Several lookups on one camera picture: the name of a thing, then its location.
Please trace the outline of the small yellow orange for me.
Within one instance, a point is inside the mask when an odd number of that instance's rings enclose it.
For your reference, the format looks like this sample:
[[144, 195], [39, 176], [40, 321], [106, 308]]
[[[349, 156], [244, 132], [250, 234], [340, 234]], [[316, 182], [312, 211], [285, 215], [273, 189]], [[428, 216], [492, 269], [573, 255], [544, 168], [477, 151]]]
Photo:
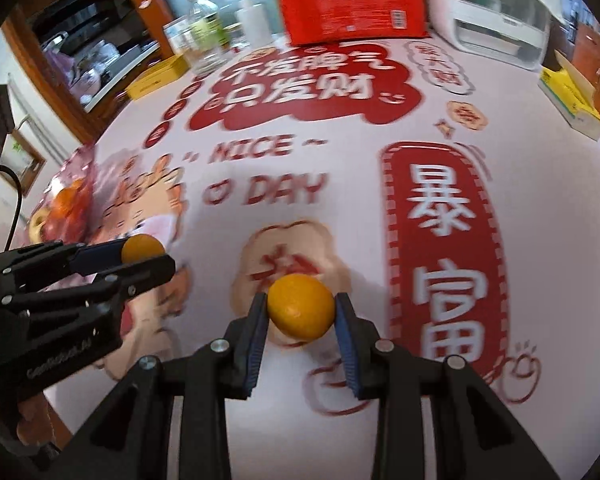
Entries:
[[268, 289], [268, 317], [286, 337], [311, 342], [321, 338], [335, 319], [335, 298], [317, 278], [287, 274]]

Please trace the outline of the wooden kitchen cabinet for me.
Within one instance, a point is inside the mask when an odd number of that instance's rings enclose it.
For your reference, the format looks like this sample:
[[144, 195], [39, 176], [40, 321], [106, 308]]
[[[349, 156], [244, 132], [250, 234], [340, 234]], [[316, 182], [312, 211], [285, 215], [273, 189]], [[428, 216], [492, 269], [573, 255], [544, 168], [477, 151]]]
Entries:
[[128, 102], [123, 88], [172, 55], [166, 0], [16, 0], [6, 42], [33, 87], [81, 143]]

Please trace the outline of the pink plastic fruit tray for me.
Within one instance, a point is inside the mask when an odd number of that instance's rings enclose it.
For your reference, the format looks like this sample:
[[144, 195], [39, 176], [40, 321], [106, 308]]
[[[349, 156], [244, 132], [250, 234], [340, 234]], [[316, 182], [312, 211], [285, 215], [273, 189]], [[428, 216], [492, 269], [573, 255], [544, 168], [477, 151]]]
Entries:
[[95, 145], [77, 148], [50, 179], [32, 212], [27, 233], [31, 244], [61, 240], [79, 243], [88, 231], [96, 180]]

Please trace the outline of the printed white red tablecloth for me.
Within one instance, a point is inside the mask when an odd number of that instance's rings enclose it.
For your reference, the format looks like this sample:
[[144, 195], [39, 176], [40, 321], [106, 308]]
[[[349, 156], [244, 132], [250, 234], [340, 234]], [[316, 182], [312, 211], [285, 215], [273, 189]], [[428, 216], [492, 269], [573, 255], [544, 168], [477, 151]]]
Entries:
[[536, 73], [432, 38], [267, 48], [129, 104], [96, 155], [96, 240], [151, 234], [178, 270], [50, 392], [71, 430], [138, 358], [189, 356], [304, 273], [466, 359], [562, 478], [600, 456], [600, 140]]

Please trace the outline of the red snack package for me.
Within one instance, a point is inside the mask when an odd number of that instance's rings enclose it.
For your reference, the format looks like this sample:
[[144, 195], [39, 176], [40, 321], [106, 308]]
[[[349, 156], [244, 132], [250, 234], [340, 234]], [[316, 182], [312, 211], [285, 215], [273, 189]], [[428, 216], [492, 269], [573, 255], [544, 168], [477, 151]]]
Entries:
[[375, 38], [426, 38], [425, 0], [278, 0], [295, 47]]

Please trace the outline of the white blue carton box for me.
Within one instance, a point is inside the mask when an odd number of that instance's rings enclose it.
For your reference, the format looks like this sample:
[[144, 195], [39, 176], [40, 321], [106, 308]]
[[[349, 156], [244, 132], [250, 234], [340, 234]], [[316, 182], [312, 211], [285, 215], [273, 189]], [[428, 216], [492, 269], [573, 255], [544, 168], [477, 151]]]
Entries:
[[163, 26], [163, 32], [175, 55], [184, 55], [189, 50], [189, 43], [186, 37], [187, 22], [185, 16], [181, 16], [180, 18], [165, 24]]

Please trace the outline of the yellow rectangular tin box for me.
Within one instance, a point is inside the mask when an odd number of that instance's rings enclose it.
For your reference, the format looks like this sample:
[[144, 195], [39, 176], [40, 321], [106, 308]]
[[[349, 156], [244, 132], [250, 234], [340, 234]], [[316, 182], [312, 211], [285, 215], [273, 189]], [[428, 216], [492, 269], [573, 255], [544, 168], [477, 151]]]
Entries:
[[126, 88], [126, 95], [137, 101], [149, 93], [176, 81], [189, 71], [183, 55], [173, 55], [144, 70]]

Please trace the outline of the white bread box appliance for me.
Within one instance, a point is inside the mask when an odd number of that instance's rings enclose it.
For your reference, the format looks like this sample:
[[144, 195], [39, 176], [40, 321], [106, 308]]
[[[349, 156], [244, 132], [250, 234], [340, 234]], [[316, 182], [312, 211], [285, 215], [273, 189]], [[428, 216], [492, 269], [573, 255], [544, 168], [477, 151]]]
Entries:
[[560, 0], [427, 0], [434, 31], [457, 50], [537, 70]]

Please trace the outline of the red apple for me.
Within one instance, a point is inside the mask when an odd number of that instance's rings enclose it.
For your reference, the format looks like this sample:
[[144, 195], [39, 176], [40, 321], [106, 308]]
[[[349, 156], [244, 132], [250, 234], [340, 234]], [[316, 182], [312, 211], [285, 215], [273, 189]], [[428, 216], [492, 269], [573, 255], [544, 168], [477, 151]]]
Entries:
[[64, 216], [53, 211], [43, 224], [42, 237], [46, 242], [62, 240], [65, 243], [76, 243], [82, 240], [85, 230], [85, 210], [76, 207]]

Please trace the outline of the clear bottle yellow-green label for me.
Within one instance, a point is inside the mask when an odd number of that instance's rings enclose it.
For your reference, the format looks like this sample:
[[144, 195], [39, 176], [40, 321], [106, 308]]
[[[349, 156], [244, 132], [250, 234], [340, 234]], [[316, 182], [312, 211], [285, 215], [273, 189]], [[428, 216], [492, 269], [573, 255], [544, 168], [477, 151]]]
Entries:
[[202, 52], [227, 51], [230, 38], [222, 25], [219, 8], [211, 0], [187, 0], [188, 24], [197, 47]]

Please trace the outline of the white squeeze bottle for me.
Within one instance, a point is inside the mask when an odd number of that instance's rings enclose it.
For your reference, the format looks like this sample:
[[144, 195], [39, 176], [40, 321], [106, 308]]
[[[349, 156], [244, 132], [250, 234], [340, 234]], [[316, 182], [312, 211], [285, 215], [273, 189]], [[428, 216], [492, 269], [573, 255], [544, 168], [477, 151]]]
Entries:
[[261, 3], [252, 0], [242, 0], [236, 16], [248, 44], [253, 49], [259, 49], [272, 44], [273, 37], [268, 18]]

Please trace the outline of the yellow tissue box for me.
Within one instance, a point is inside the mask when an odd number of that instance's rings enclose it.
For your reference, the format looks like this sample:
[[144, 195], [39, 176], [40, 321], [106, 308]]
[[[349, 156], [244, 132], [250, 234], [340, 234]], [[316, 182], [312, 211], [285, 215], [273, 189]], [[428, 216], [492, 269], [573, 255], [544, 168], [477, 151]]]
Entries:
[[559, 51], [554, 55], [559, 70], [543, 67], [539, 88], [573, 130], [600, 140], [600, 112], [594, 103], [593, 85]]

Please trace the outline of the small yellow-orange mandarin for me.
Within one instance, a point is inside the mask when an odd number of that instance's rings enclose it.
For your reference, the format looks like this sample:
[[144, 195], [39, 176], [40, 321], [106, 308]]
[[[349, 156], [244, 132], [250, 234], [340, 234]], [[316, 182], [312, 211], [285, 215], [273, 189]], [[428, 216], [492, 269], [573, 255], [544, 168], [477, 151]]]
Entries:
[[146, 259], [160, 257], [166, 253], [160, 240], [149, 234], [135, 234], [129, 237], [121, 249], [123, 264], [137, 263]]

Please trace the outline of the large orange mandarin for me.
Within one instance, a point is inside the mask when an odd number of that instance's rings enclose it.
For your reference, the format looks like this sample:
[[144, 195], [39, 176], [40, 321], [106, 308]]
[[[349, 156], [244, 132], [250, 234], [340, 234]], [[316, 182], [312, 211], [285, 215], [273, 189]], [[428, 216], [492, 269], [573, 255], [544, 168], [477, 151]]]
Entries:
[[85, 179], [76, 179], [62, 188], [52, 200], [52, 213], [59, 218], [84, 211], [91, 200]]

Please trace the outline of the clear glass tumbler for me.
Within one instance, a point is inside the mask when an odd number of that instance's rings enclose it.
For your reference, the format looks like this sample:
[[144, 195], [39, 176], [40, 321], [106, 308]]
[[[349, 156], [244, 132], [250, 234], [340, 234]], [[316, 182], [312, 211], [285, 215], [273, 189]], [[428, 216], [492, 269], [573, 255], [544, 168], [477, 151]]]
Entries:
[[188, 18], [185, 32], [193, 51], [192, 69], [197, 75], [206, 76], [225, 62], [230, 38], [216, 14], [196, 20]]

